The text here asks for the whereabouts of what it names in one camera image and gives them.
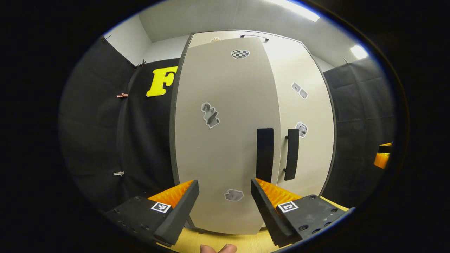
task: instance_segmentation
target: handle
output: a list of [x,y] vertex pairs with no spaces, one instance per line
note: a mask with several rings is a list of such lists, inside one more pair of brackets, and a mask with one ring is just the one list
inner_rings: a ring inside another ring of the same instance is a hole
[[299,130],[298,129],[288,129],[288,135],[286,139],[288,140],[288,158],[286,161],[286,168],[284,171],[284,180],[291,180],[295,178],[295,172],[297,172],[297,161],[298,161],[298,142],[299,142]]
[[263,36],[258,36],[258,35],[247,35],[247,34],[243,34],[243,35],[241,35],[241,38],[244,38],[245,36],[251,36],[251,37],[260,37],[260,38],[264,38],[265,40],[264,40],[264,42],[263,42],[263,43],[266,43],[266,42],[268,42],[268,41],[269,41],[269,39],[268,39],[268,38],[266,38],[266,37],[263,37]]
[[256,178],[269,182],[274,164],[274,129],[256,130]]

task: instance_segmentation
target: ceiling light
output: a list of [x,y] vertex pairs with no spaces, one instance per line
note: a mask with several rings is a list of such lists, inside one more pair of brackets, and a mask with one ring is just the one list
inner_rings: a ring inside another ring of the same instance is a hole
[[356,56],[358,60],[366,58],[368,56],[366,50],[361,45],[356,45],[350,48],[350,51]]
[[268,2],[283,6],[309,20],[316,22],[320,17],[314,12],[299,6],[297,3],[287,1],[287,0],[266,0]]

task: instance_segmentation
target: black fabric backdrop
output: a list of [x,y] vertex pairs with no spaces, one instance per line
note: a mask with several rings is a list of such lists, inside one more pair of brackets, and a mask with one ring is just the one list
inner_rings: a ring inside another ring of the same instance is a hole
[[[99,39],[75,67],[60,104],[59,134],[66,165],[82,193],[101,210],[174,186],[169,147],[173,85],[147,97],[158,68],[135,70]],[[359,60],[324,72],[334,102],[337,146],[323,196],[341,205],[360,204],[383,170],[373,165],[378,146],[394,137],[389,85],[375,62]],[[119,99],[116,95],[128,93]],[[114,172],[123,171],[123,176]]]
[[378,64],[361,59],[324,72],[336,114],[336,154],[323,196],[345,207],[362,203],[384,170],[378,146],[394,140],[395,104]]

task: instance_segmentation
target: human hand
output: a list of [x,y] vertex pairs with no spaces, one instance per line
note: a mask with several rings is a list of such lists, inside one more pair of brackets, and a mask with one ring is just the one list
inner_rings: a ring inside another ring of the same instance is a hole
[[200,253],[236,253],[237,250],[238,248],[233,244],[225,244],[225,246],[219,252],[216,252],[208,245],[200,245]]

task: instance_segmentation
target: sticker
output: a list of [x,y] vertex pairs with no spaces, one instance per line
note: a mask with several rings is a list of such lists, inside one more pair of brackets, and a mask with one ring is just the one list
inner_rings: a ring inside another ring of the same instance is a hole
[[295,92],[299,92],[302,89],[296,82],[292,84],[292,88],[295,90]]
[[210,42],[220,41],[219,37],[214,37]]
[[300,91],[300,96],[301,96],[302,98],[306,99],[306,98],[308,97],[308,93],[307,93],[304,89],[302,89],[302,90]]
[[203,120],[206,121],[206,125],[209,127],[209,129],[217,126],[221,121],[217,118],[217,114],[219,113],[216,111],[216,108],[211,107],[209,103],[203,103],[202,104],[202,112],[204,112]]
[[170,208],[170,205],[156,202],[156,204],[151,208],[152,210],[166,213]]
[[240,201],[244,197],[244,193],[242,191],[233,189],[229,189],[224,195],[226,200],[234,202]]
[[278,206],[280,207],[282,212],[289,212],[298,208],[298,206],[292,201],[284,204],[279,204]]
[[295,128],[298,129],[298,136],[300,136],[301,138],[304,138],[308,133],[308,127],[301,121],[297,123],[297,126]]
[[235,58],[235,59],[244,59],[245,57],[247,57],[250,54],[250,51],[248,50],[233,50],[231,51],[231,55]]

